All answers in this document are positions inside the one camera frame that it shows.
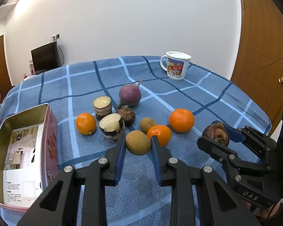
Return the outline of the dark passion fruit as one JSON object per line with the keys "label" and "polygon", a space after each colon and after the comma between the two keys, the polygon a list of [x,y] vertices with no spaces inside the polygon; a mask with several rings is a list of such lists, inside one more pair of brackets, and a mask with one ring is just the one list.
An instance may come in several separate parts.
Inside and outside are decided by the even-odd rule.
{"label": "dark passion fruit", "polygon": [[206,136],[213,141],[220,143],[226,147],[229,145],[229,133],[225,129],[225,126],[222,122],[215,121],[208,125],[203,133],[202,136]]}
{"label": "dark passion fruit", "polygon": [[134,124],[135,113],[128,106],[122,106],[116,112],[122,117],[126,127]]}

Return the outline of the brown kiwi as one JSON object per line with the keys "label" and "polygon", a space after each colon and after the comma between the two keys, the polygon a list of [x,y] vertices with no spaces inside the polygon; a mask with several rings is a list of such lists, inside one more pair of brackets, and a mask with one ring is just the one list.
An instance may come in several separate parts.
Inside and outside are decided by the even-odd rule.
{"label": "brown kiwi", "polygon": [[145,155],[151,149],[150,138],[142,131],[131,131],[125,138],[127,150],[137,156]]}
{"label": "brown kiwi", "polygon": [[150,118],[150,117],[145,117],[140,121],[140,128],[141,131],[144,132],[145,134],[148,132],[148,130],[155,126],[156,122]]}

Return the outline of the cut eggplant piece front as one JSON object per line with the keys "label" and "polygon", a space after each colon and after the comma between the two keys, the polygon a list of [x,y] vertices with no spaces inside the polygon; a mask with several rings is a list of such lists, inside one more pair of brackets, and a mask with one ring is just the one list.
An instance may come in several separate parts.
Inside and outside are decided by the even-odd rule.
{"label": "cut eggplant piece front", "polygon": [[104,138],[110,143],[116,143],[120,136],[125,134],[125,123],[118,113],[105,116],[99,122]]}

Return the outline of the cut eggplant piece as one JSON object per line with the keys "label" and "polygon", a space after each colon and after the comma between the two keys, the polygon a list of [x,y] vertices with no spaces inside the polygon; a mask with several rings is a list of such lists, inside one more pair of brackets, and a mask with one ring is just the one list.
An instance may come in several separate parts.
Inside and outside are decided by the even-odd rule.
{"label": "cut eggplant piece", "polygon": [[104,138],[110,143],[116,143],[120,136],[125,134],[125,123],[118,113],[105,116],[99,122]]}
{"label": "cut eggplant piece", "polygon": [[112,113],[111,98],[108,96],[99,96],[93,101],[93,109],[97,120]]}

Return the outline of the orange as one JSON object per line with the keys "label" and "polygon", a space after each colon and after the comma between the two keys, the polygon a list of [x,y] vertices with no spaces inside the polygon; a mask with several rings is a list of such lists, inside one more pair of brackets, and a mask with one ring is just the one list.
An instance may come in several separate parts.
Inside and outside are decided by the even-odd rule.
{"label": "orange", "polygon": [[160,146],[167,146],[172,137],[170,128],[166,125],[154,125],[149,128],[147,136],[151,139],[152,136],[157,136]]}
{"label": "orange", "polygon": [[90,113],[81,113],[75,121],[77,130],[82,135],[91,135],[96,130],[95,118]]}
{"label": "orange", "polygon": [[194,126],[194,115],[187,109],[176,109],[169,117],[171,128],[178,133],[189,132]]}

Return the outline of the cut eggplant piece back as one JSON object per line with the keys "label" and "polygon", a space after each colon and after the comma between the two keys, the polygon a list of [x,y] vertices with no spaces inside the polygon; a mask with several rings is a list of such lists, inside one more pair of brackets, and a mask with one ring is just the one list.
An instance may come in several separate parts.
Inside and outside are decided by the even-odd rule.
{"label": "cut eggplant piece back", "polygon": [[93,101],[93,109],[97,120],[112,113],[111,98],[108,96],[99,96]]}

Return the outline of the purple round radish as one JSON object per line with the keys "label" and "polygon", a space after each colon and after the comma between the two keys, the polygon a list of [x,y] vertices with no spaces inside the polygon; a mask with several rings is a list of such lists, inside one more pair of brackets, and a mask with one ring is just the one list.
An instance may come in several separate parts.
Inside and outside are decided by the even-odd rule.
{"label": "purple round radish", "polygon": [[126,84],[119,90],[120,103],[117,109],[122,106],[135,107],[139,104],[142,94],[139,89],[140,84],[143,82],[144,78],[139,81],[138,84]]}

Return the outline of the brown wooden door right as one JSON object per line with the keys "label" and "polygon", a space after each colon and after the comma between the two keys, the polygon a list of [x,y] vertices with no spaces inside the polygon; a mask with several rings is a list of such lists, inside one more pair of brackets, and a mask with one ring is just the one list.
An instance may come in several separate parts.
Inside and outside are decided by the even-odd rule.
{"label": "brown wooden door right", "polygon": [[283,110],[283,15],[272,0],[241,0],[241,37],[231,81],[269,117]]}

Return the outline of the brown wooden door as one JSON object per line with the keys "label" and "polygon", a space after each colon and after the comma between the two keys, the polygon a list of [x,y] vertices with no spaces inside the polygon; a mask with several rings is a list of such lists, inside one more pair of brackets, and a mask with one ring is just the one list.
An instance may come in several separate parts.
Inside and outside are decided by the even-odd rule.
{"label": "brown wooden door", "polygon": [[272,0],[241,0],[241,37],[231,81],[269,117],[283,110],[283,15]]}
{"label": "brown wooden door", "polygon": [[8,92],[12,89],[12,84],[9,78],[7,64],[4,52],[4,36],[0,36],[0,95],[1,101],[6,97]]}

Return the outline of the pink tin box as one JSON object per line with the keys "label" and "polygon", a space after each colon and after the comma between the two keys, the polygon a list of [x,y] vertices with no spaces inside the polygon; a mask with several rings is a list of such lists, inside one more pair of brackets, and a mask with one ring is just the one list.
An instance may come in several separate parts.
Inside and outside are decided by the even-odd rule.
{"label": "pink tin box", "polygon": [[57,176],[57,127],[47,103],[4,120],[0,127],[0,206],[27,211]]}

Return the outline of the white printed mug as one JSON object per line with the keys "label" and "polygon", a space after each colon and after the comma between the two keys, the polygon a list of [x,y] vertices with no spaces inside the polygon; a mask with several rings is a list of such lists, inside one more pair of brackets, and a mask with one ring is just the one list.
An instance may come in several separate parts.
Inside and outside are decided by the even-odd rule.
{"label": "white printed mug", "polygon": [[166,52],[160,58],[161,68],[167,72],[167,76],[173,80],[183,80],[188,70],[191,56],[176,51]]}

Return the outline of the black television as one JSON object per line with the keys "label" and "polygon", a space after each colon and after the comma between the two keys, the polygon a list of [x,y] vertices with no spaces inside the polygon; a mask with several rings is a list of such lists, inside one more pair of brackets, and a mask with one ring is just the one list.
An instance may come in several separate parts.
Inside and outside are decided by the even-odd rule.
{"label": "black television", "polygon": [[51,42],[31,51],[36,75],[60,67],[60,58],[56,42]]}

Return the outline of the brown wooden door far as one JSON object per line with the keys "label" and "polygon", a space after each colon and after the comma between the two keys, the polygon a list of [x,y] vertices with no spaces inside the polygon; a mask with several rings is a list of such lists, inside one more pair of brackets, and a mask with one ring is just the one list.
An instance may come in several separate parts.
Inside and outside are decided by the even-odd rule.
{"label": "brown wooden door far", "polygon": [[12,89],[12,84],[9,78],[7,64],[4,52],[4,36],[0,36],[0,95],[1,101],[6,97],[8,92]]}

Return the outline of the wall socket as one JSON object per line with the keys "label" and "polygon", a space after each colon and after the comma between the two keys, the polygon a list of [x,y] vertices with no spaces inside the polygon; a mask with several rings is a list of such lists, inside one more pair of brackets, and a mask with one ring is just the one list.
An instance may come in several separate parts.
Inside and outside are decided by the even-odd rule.
{"label": "wall socket", "polygon": [[53,41],[57,41],[59,38],[60,38],[59,34],[55,34],[54,36],[52,36]]}

